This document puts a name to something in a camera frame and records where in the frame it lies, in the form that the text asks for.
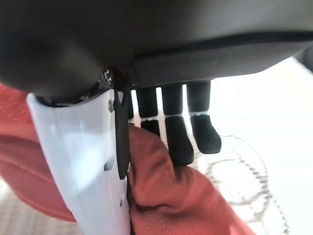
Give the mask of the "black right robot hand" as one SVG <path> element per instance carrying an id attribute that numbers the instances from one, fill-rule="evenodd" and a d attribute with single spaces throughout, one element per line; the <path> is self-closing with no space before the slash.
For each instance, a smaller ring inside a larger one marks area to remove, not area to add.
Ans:
<path id="1" fill-rule="evenodd" d="M 312 41 L 310 0 L 3 0 L 0 81 L 28 93 L 83 233 L 128 235 L 130 88 L 259 72 Z"/>

